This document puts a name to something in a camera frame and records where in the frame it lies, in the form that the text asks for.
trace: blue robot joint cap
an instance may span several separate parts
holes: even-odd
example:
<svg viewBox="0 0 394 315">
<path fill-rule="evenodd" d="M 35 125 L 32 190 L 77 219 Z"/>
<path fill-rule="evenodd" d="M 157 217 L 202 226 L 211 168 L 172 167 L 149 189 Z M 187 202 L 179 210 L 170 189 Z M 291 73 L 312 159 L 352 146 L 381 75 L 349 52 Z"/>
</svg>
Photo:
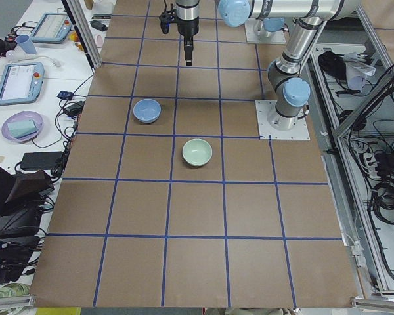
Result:
<svg viewBox="0 0 394 315">
<path fill-rule="evenodd" d="M 283 96 L 286 102 L 293 107 L 302 107 L 308 102 L 311 88 L 308 83 L 299 77 L 293 77 L 284 84 Z"/>
</svg>

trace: grid square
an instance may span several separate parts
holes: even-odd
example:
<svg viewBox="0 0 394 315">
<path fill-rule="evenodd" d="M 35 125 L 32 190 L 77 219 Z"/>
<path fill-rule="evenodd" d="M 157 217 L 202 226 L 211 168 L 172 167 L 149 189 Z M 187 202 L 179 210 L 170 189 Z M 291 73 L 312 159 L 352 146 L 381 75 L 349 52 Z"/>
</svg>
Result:
<svg viewBox="0 0 394 315">
<path fill-rule="evenodd" d="M 35 307 L 90 307 L 103 245 L 104 238 L 47 236 L 30 288 Z"/>
<path fill-rule="evenodd" d="M 254 44 L 219 43 L 220 68 L 258 69 Z"/>
<path fill-rule="evenodd" d="M 257 139 L 225 139 L 225 179 L 238 182 L 273 182 L 270 148 Z"/>
<path fill-rule="evenodd" d="M 310 141 L 275 140 L 272 144 L 277 181 L 327 182 L 321 152 L 315 139 Z"/>
<path fill-rule="evenodd" d="M 135 66 L 103 64 L 96 69 L 89 95 L 129 96 L 133 90 Z"/>
<path fill-rule="evenodd" d="M 200 18 L 216 18 L 215 1 L 200 0 Z"/>
<path fill-rule="evenodd" d="M 175 133 L 178 135 L 221 134 L 219 101 L 178 100 Z"/>
<path fill-rule="evenodd" d="M 357 290 L 342 241 L 288 241 L 288 252 L 297 307 L 351 306 Z"/>
<path fill-rule="evenodd" d="M 178 64 L 178 45 L 171 41 L 145 39 L 140 64 L 176 66 Z"/>
<path fill-rule="evenodd" d="M 112 15 L 141 15 L 147 14 L 148 1 L 145 0 L 128 0 L 120 1 L 114 7 Z"/>
<path fill-rule="evenodd" d="M 103 180 L 64 180 L 49 231 L 105 234 L 114 184 Z"/>
<path fill-rule="evenodd" d="M 134 98 L 132 106 L 134 106 L 142 98 Z M 172 135 L 173 132 L 173 115 L 175 108 L 175 100 L 169 98 L 155 99 L 161 107 L 161 113 L 158 120 L 153 123 L 141 123 L 133 115 L 131 110 L 129 117 L 128 133 L 140 133 L 146 135 Z"/>
<path fill-rule="evenodd" d="M 110 232 L 164 235 L 168 186 L 164 182 L 118 182 Z"/>
<path fill-rule="evenodd" d="M 103 62 L 137 64 L 141 39 L 105 39 L 101 57 Z"/>
<path fill-rule="evenodd" d="M 216 138 L 205 138 L 213 150 L 209 163 L 202 167 L 192 167 L 183 159 L 183 146 L 192 138 L 175 138 L 175 154 L 173 158 L 173 179 L 175 180 L 222 180 L 221 141 Z"/>
<path fill-rule="evenodd" d="M 81 133 L 124 133 L 130 98 L 88 97 L 79 121 Z"/>
<path fill-rule="evenodd" d="M 179 69 L 178 96 L 219 98 L 219 81 L 214 69 Z"/>
<path fill-rule="evenodd" d="M 223 21 L 217 22 L 217 33 L 219 36 L 219 42 L 221 41 L 232 41 L 235 43 L 246 43 L 245 26 L 241 25 L 237 28 L 231 28 L 227 26 Z"/>
<path fill-rule="evenodd" d="M 135 96 L 173 98 L 176 90 L 176 68 L 139 66 Z"/>
<path fill-rule="evenodd" d="M 135 37 L 142 38 L 146 18 L 136 16 L 113 16 L 107 37 Z"/>
<path fill-rule="evenodd" d="M 273 60 L 276 60 L 278 57 L 282 56 L 283 49 L 284 45 L 257 45 L 260 68 L 262 70 L 267 70 Z"/>
<path fill-rule="evenodd" d="M 194 36 L 195 41 L 216 41 L 216 20 L 200 20 L 198 22 L 198 34 Z"/>
<path fill-rule="evenodd" d="M 160 306 L 163 260 L 164 240 L 109 238 L 97 307 Z"/>
<path fill-rule="evenodd" d="M 223 225 L 221 184 L 172 184 L 169 235 L 222 236 Z"/>
<path fill-rule="evenodd" d="M 282 236 L 274 185 L 226 185 L 228 235 Z"/>
<path fill-rule="evenodd" d="M 150 8 L 149 8 L 149 16 L 157 16 L 161 15 L 164 11 L 164 2 L 159 0 L 150 0 Z"/>
<path fill-rule="evenodd" d="M 286 236 L 341 237 L 328 186 L 282 185 L 279 191 Z"/>
<path fill-rule="evenodd" d="M 172 138 L 128 136 L 124 146 L 120 178 L 169 179 Z"/>
<path fill-rule="evenodd" d="M 257 112 L 254 102 L 222 101 L 223 135 L 258 137 Z"/>
<path fill-rule="evenodd" d="M 262 98 L 258 70 L 221 70 L 221 96 L 235 100 L 259 100 Z"/>
<path fill-rule="evenodd" d="M 122 136 L 77 135 L 64 177 L 114 179 L 122 142 Z"/>
<path fill-rule="evenodd" d="M 179 53 L 179 64 L 182 67 L 186 66 L 182 47 Z M 195 42 L 192 52 L 192 67 L 217 68 L 217 43 L 214 41 Z"/>
<path fill-rule="evenodd" d="M 170 39 L 170 43 L 178 48 L 179 34 L 177 28 L 171 28 L 168 34 L 163 34 L 160 29 L 159 17 L 147 18 L 146 29 L 144 31 L 146 39 Z"/>
<path fill-rule="evenodd" d="M 165 306 L 227 307 L 223 240 L 168 241 Z"/>
<path fill-rule="evenodd" d="M 283 241 L 229 240 L 228 248 L 232 305 L 293 308 Z"/>
</svg>

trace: white table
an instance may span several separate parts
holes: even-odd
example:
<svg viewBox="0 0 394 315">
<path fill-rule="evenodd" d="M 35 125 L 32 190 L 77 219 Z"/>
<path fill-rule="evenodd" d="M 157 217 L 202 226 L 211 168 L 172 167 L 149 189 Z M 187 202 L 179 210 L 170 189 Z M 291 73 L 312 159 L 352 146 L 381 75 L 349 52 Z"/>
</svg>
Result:
<svg viewBox="0 0 394 315">
<path fill-rule="evenodd" d="M 85 12 L 85 17 L 88 21 L 92 18 L 92 10 L 87 10 L 83 0 L 79 0 L 83 11 Z M 61 1 L 55 0 L 33 0 L 31 5 L 28 7 L 24 15 L 21 17 L 17 25 L 21 25 L 23 22 L 27 21 L 39 21 L 43 16 L 43 13 L 63 13 L 64 7 Z M 28 23 L 29 26 L 34 26 L 34 23 Z M 98 31 L 91 26 L 89 26 L 92 34 L 95 36 L 97 34 L 101 35 L 105 39 L 106 31 Z M 29 29 L 21 29 L 19 34 L 25 33 L 29 34 Z M 52 59 L 57 59 L 61 63 L 61 67 L 55 67 L 52 62 L 46 58 L 38 58 L 34 61 L 42 62 L 45 69 L 45 78 L 48 79 L 86 79 L 89 77 L 91 72 L 91 67 L 86 59 L 85 53 L 78 49 L 73 41 L 66 39 L 61 44 L 48 44 L 48 43 L 35 43 L 38 56 L 48 56 Z M 8 64 L 10 60 L 5 57 L 0 58 L 0 75 L 3 73 L 3 69 Z"/>
</svg>

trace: brown cardboard surface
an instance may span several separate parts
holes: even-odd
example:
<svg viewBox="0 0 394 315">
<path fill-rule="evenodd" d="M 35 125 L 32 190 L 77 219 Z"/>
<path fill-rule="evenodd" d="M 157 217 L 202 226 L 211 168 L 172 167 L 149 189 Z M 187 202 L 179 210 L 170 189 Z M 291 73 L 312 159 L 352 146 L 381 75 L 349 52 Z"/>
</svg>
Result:
<svg viewBox="0 0 394 315">
<path fill-rule="evenodd" d="M 30 287 L 35 306 L 91 306 L 103 243 L 102 238 L 48 236 Z"/>
<path fill-rule="evenodd" d="M 354 294 L 311 125 L 308 142 L 258 137 L 253 99 L 275 97 L 264 70 L 282 48 L 245 44 L 243 27 L 201 4 L 187 68 L 159 1 L 117 2 L 33 282 L 38 306 L 342 307 Z M 133 115 L 143 98 L 162 107 L 149 125 Z M 196 137 L 213 149 L 203 167 L 182 157 Z"/>
<path fill-rule="evenodd" d="M 58 193 L 49 231 L 105 233 L 114 185 L 107 180 L 65 181 Z"/>
<path fill-rule="evenodd" d="M 168 190 L 165 182 L 119 182 L 110 232 L 164 235 Z"/>
<path fill-rule="evenodd" d="M 228 245 L 233 305 L 292 307 L 283 241 L 231 240 Z"/>
<path fill-rule="evenodd" d="M 289 241 L 288 250 L 298 305 L 351 306 L 357 293 L 340 241 Z"/>
<path fill-rule="evenodd" d="M 281 236 L 273 185 L 226 185 L 228 233 L 232 236 Z"/>
<path fill-rule="evenodd" d="M 223 240 L 169 240 L 166 306 L 227 306 Z"/>
<path fill-rule="evenodd" d="M 374 28 L 394 30 L 394 0 L 362 0 L 362 7 Z"/>
<path fill-rule="evenodd" d="M 285 186 L 279 187 L 284 229 L 290 237 L 341 236 L 328 186 Z"/>
<path fill-rule="evenodd" d="M 130 98 L 89 97 L 81 115 L 78 131 L 124 133 L 129 105 Z"/>
<path fill-rule="evenodd" d="M 163 259 L 163 240 L 108 240 L 97 306 L 160 306 Z"/>
<path fill-rule="evenodd" d="M 254 44 L 220 43 L 219 62 L 222 68 L 258 69 Z"/>
</svg>

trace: power adapter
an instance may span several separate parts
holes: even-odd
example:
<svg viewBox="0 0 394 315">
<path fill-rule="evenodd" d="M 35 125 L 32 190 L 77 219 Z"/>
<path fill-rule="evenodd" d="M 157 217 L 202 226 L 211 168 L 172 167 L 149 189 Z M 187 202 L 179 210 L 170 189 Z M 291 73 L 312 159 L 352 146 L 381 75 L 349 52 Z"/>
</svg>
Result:
<svg viewBox="0 0 394 315">
<path fill-rule="evenodd" d="M 74 93 L 69 91 L 60 91 L 57 94 L 57 97 L 61 100 L 72 100 L 74 97 Z"/>
<path fill-rule="evenodd" d="M 91 22 L 91 26 L 101 32 L 104 32 L 108 29 L 108 26 L 106 26 L 105 24 L 99 22 L 99 21 L 92 21 Z"/>
<path fill-rule="evenodd" d="M 79 102 L 76 102 L 73 105 L 63 108 L 63 113 L 65 113 L 69 117 L 77 116 L 83 110 L 84 105 L 85 105 L 85 101 L 80 100 Z"/>
</svg>

